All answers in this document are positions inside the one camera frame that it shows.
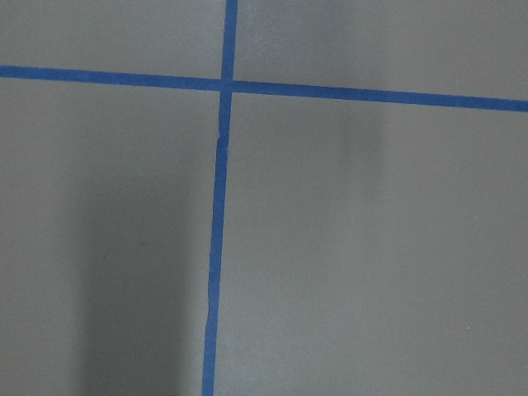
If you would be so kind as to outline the brown paper table cover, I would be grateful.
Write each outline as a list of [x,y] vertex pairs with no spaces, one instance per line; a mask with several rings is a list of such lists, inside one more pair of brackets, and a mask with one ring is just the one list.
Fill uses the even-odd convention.
[[[524,1],[241,1],[236,80],[523,100]],[[198,395],[217,92],[1,81],[1,392]],[[524,395],[527,115],[234,93],[218,395]]]

